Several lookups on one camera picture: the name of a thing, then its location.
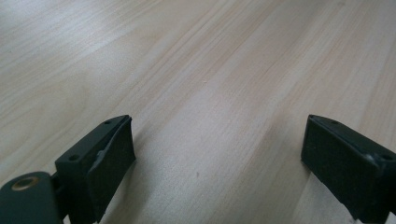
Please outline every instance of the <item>wooden table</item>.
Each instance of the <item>wooden table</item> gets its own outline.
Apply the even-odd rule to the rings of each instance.
[[[395,96],[392,0],[0,3],[1,184],[129,114],[102,223],[351,223],[300,162],[307,116],[395,150]]]

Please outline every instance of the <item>black plastic piece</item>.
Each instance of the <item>black plastic piece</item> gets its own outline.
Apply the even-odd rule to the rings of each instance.
[[[67,150],[55,165],[73,204],[71,221],[100,221],[134,161],[129,116],[110,119]]]
[[[0,223],[99,222],[135,160],[127,115],[109,119],[67,150],[57,173],[19,176],[0,190]]]
[[[34,172],[21,175],[0,190],[0,223],[59,224],[55,192],[50,175]]]
[[[355,218],[385,223],[395,211],[396,154],[344,124],[310,115],[302,161]]]

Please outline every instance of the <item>wood grain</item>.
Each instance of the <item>wood grain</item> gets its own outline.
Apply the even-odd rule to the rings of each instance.
[[[396,150],[395,72],[392,0],[1,1],[0,183],[129,114],[102,223],[351,223],[300,162],[306,118]]]

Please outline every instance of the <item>dark green plastic part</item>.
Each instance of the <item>dark green plastic part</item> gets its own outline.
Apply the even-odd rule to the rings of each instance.
[[[135,160],[128,115],[109,119],[56,162],[57,173],[19,176],[0,190],[1,224],[99,222]]]
[[[355,219],[385,223],[394,211],[396,154],[344,124],[310,115],[302,161]]]

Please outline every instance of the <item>screw hole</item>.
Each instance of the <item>screw hole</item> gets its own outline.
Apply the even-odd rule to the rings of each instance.
[[[76,161],[79,158],[79,155],[73,155],[71,157],[69,157],[70,161]]]
[[[24,179],[18,180],[15,184],[12,185],[12,190],[21,191],[25,189],[29,189],[30,187],[36,185],[38,183],[37,176],[28,176]]]
[[[382,157],[382,159],[384,159],[386,161],[392,161],[393,160],[393,158],[391,156],[389,156],[389,155],[382,155],[381,157]]]

